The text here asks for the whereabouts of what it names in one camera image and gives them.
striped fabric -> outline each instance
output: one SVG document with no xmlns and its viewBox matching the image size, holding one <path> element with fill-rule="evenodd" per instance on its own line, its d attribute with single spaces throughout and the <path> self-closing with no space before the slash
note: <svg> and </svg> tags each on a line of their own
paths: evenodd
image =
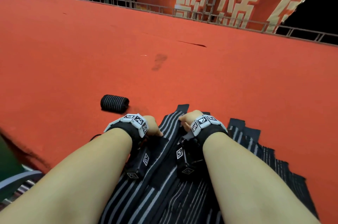
<svg viewBox="0 0 338 224">
<path fill-rule="evenodd" d="M 208 175 L 194 181 L 177 177 L 175 147 L 183 135 L 178 120 L 183 114 L 176 111 L 165 116 L 159 126 L 164 136 L 150 149 L 152 157 L 144 179 L 137 182 L 121 176 L 100 224 L 223 223 Z M 230 120 L 228 131 L 234 141 L 267 163 L 318 218 L 303 177 L 290 172 L 288 163 L 276 159 L 274 150 L 258 144 L 258 138 L 247 136 L 244 125 L 236 127 Z"/>
</svg>

green object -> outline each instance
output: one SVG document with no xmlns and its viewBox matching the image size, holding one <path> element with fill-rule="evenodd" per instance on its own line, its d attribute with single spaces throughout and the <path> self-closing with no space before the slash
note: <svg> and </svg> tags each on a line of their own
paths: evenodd
<svg viewBox="0 0 338 224">
<path fill-rule="evenodd" d="M 5 140 L 0 136 L 0 181 L 8 179 L 14 175 L 25 172 L 25 169 L 16 159 L 15 155 L 7 146 Z M 10 187 L 0 192 L 0 202 L 10 197 L 18 188 Z"/>
</svg>

black wrist strap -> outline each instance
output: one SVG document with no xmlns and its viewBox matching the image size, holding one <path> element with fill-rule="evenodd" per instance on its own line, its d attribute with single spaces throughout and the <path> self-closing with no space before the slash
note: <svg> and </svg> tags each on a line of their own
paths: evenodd
<svg viewBox="0 0 338 224">
<path fill-rule="evenodd" d="M 114 128 L 123 129 L 126 133 L 128 133 L 133 141 L 132 151 L 134 149 L 138 149 L 139 143 L 142 141 L 142 138 L 139 134 L 138 129 L 135 126 L 133 126 L 131 123 L 118 122 L 116 124 L 112 124 L 107 131 Z"/>
<path fill-rule="evenodd" d="M 202 129 L 199 134 L 197 135 L 197 140 L 198 143 L 203 146 L 204 142 L 206 141 L 206 139 L 211 135 L 214 134 L 216 132 L 223 132 L 226 135 L 228 135 L 228 133 L 226 132 L 225 129 L 222 128 L 222 126 L 220 125 L 216 125 L 216 124 L 211 124 L 207 127 L 205 127 L 204 129 Z"/>
</svg>

rolled black cloth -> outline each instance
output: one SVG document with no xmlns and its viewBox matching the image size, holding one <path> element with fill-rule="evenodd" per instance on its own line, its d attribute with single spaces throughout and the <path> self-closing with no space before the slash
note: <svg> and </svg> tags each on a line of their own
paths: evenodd
<svg viewBox="0 0 338 224">
<path fill-rule="evenodd" d="M 101 109 L 122 114 L 129 106 L 129 99 L 120 96 L 104 95 L 101 99 Z"/>
</svg>

red floor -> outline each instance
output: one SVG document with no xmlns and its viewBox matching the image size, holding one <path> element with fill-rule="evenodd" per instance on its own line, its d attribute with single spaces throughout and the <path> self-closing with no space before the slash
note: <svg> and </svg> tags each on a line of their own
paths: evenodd
<svg viewBox="0 0 338 224">
<path fill-rule="evenodd" d="M 80 0 L 0 2 L 0 128 L 45 172 L 119 117 L 104 94 L 158 122 L 190 103 L 261 129 L 336 223 L 337 47 Z"/>
</svg>

